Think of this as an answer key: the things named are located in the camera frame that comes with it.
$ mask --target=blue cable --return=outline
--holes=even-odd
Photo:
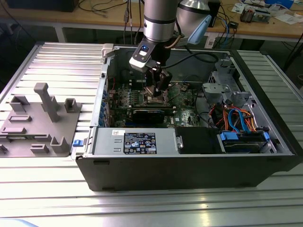
[[[225,23],[225,26],[226,26],[226,39],[225,39],[225,41],[224,41],[224,43],[223,43],[223,47],[224,47],[224,46],[226,45],[227,40],[228,40],[229,27],[228,27],[228,25],[227,25],[226,20],[224,20],[223,18],[221,18],[221,20]]]
[[[241,125],[242,125],[242,128],[245,132],[250,132],[250,130],[248,129],[248,127],[246,126],[245,122],[244,122],[244,117],[242,115],[242,112],[240,110],[237,110],[237,109],[232,109],[230,110],[229,114],[228,114],[228,123],[229,125],[235,129],[237,131],[237,133],[240,133],[239,129],[237,129],[236,127],[234,127],[234,125],[232,124],[232,113],[234,111],[238,111],[239,112],[239,115],[240,115],[240,120],[241,120]]]

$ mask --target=motherboard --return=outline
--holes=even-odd
[[[195,111],[196,93],[197,90],[190,89],[187,83],[172,83],[159,97],[152,97],[143,84],[137,87],[132,84],[118,85],[109,91],[111,127],[201,126]]]

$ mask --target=wooden tabletop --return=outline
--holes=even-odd
[[[107,0],[91,0],[93,4],[107,2]],[[261,35],[261,36],[278,36],[288,38],[299,38],[303,32],[303,23],[296,23],[289,25],[275,18],[271,18],[269,23],[252,22],[242,23],[240,22],[240,14],[232,13],[232,5],[237,0],[222,0],[225,13],[229,16],[230,20],[239,23],[237,34],[243,35]],[[123,0],[113,0],[111,3],[97,6],[98,9],[108,8],[113,5],[121,4]],[[46,10],[32,10],[32,9],[9,9],[7,4],[4,3],[6,9],[10,14],[19,20],[31,20],[31,21],[43,21],[43,22],[60,22],[60,23],[81,23],[81,24],[93,24],[93,25],[112,25],[123,26],[123,18],[126,5],[117,6],[112,9],[108,9],[106,17],[98,15],[93,12],[88,12],[77,7],[72,13],[46,11]],[[89,0],[86,0],[81,5],[85,9],[91,9]],[[141,4],[142,21],[143,21],[143,4]],[[296,4],[291,8],[292,10],[303,10],[303,6]],[[133,26],[139,26],[139,4],[132,3],[132,15]],[[7,13],[0,7],[0,18],[9,18]],[[208,32],[224,32],[220,20],[216,20],[215,26],[208,28]]]

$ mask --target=floor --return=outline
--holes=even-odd
[[[24,26],[24,28],[38,41],[38,42],[57,42],[57,36],[53,28],[41,26]],[[115,43],[123,44],[122,31],[105,31],[91,29],[76,29],[66,28],[64,30],[67,40],[70,43]],[[201,41],[198,47],[203,47],[206,37]],[[126,42],[130,44],[129,33],[126,34]],[[227,42],[226,49],[239,49],[241,39],[235,39],[233,42]],[[2,90],[14,72],[18,69],[22,61],[27,56],[35,43],[27,34],[15,26],[14,34],[7,35],[2,33],[0,35],[0,90]],[[282,67],[286,61],[290,50],[287,49],[282,42],[265,41],[261,50],[266,51],[274,59],[274,61]],[[291,67],[286,72],[287,76],[296,84],[298,88],[301,85],[297,81],[297,75],[303,73],[303,56],[298,57]]]

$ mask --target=warning label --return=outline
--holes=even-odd
[[[155,133],[124,133],[124,153],[148,155],[157,153]]]

